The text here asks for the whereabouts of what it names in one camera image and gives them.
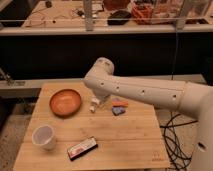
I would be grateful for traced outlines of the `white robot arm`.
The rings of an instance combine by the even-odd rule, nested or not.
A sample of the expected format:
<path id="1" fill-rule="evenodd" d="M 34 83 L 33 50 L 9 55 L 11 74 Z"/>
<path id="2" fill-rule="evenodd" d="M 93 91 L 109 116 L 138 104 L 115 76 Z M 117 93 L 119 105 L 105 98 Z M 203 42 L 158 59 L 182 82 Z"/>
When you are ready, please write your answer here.
<path id="1" fill-rule="evenodd" d="M 114 64 L 98 58 L 84 77 L 99 105 L 111 94 L 178 111 L 198 121 L 190 171 L 213 171 L 213 86 L 176 80 L 114 76 Z"/>

